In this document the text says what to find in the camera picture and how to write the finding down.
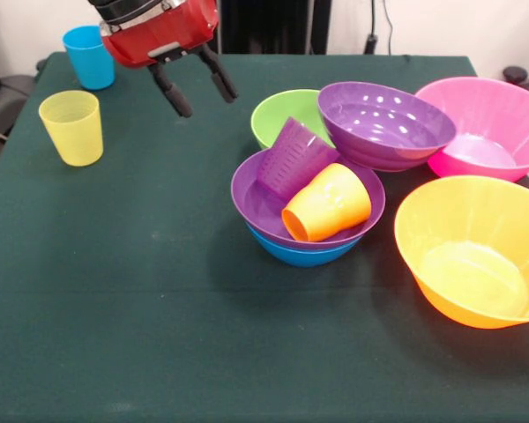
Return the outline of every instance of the bowl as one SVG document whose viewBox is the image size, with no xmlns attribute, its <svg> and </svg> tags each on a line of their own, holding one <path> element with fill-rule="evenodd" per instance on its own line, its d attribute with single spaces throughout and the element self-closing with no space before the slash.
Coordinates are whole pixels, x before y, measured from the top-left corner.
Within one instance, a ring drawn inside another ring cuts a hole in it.
<svg viewBox="0 0 529 423">
<path fill-rule="evenodd" d="M 438 108 L 384 85 L 331 84 L 317 105 L 341 155 L 376 170 L 398 172 L 425 163 L 456 135 Z"/>
<path fill-rule="evenodd" d="M 441 313 L 481 329 L 529 322 L 529 189 L 486 176 L 437 179 L 406 197 L 394 230 Z"/>
<path fill-rule="evenodd" d="M 296 267 L 314 267 L 332 262 L 343 256 L 349 249 L 354 247 L 359 239 L 349 242 L 348 244 L 336 247 L 334 249 L 290 249 L 267 240 L 262 234 L 257 232 L 253 227 L 248 225 L 250 232 L 255 236 L 257 242 L 266 249 L 271 255 L 278 258 L 284 263 Z"/>
<path fill-rule="evenodd" d="M 439 176 L 478 174 L 517 181 L 529 173 L 529 92 L 494 79 L 447 78 L 417 97 L 440 108 L 457 136 L 428 164 Z"/>
<path fill-rule="evenodd" d="M 281 217 L 289 199 L 275 196 L 257 182 L 258 169 L 267 153 L 268 151 L 264 150 L 253 154 L 237 168 L 231 181 L 231 197 L 245 221 L 269 241 L 290 249 L 334 249 L 361 238 L 382 216 L 385 194 L 378 176 L 370 169 L 339 158 L 337 162 L 351 169 L 368 191 L 372 203 L 369 218 L 360 225 L 341 231 L 323 241 L 296 241 L 286 230 Z"/>
<path fill-rule="evenodd" d="M 332 146 L 317 110 L 318 94 L 318 90 L 290 90 L 261 101 L 250 117 L 250 127 L 261 149 L 272 147 L 289 117 Z"/>
</svg>

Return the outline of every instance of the purple bowl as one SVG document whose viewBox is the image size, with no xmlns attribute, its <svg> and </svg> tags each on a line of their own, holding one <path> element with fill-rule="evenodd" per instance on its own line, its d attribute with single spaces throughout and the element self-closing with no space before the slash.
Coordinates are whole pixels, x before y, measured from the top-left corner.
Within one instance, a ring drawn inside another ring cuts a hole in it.
<svg viewBox="0 0 529 423">
<path fill-rule="evenodd" d="M 386 197 L 378 176 L 370 169 L 339 158 L 337 162 L 351 169 L 368 191 L 372 203 L 370 217 L 360 225 L 341 231 L 324 241 L 296 241 L 284 227 L 280 216 L 289 200 L 275 196 L 257 182 L 258 169 L 267 153 L 267 150 L 263 150 L 253 154 L 237 168 L 231 180 L 231 197 L 245 221 L 268 240 L 291 249 L 334 249 L 359 239 L 382 216 Z"/>
<path fill-rule="evenodd" d="M 384 85 L 331 84 L 321 90 L 317 105 L 341 155 L 385 172 L 425 163 L 457 133 L 438 108 Z"/>
</svg>

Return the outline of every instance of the dark green table cover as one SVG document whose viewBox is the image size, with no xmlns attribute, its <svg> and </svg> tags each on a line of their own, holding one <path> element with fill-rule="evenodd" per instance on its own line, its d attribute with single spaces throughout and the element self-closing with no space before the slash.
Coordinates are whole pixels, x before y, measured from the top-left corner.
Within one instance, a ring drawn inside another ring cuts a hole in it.
<svg viewBox="0 0 529 423">
<path fill-rule="evenodd" d="M 414 92 L 473 75 L 462 57 L 225 56 L 225 104 L 194 57 L 168 67 L 175 116 L 146 70 L 101 100 L 105 153 L 65 166 L 37 115 L 78 88 L 54 54 L 0 159 L 0 421 L 529 421 L 529 324 L 473 330 L 436 312 L 392 222 L 427 167 L 380 174 L 386 211 L 346 256 L 270 257 L 229 197 L 266 96 L 364 80 Z"/>
</svg>

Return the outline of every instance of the pink bowl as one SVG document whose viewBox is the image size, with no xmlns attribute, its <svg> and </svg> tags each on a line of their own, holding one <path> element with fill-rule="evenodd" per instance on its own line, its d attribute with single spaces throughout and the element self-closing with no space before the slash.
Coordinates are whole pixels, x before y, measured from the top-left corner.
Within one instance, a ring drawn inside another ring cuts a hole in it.
<svg viewBox="0 0 529 423">
<path fill-rule="evenodd" d="M 447 78 L 415 94 L 447 114 L 457 136 L 428 161 L 439 176 L 517 181 L 529 173 L 529 92 L 494 79 Z"/>
</svg>

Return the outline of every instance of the blue cup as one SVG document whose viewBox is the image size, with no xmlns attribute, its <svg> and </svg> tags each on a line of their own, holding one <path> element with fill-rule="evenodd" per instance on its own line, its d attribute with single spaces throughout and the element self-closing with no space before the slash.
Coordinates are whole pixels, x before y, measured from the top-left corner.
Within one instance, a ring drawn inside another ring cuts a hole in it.
<svg viewBox="0 0 529 423">
<path fill-rule="evenodd" d="M 114 84 L 114 59 L 104 47 L 99 26 L 71 29 L 64 35 L 63 44 L 85 89 L 101 90 Z"/>
</svg>

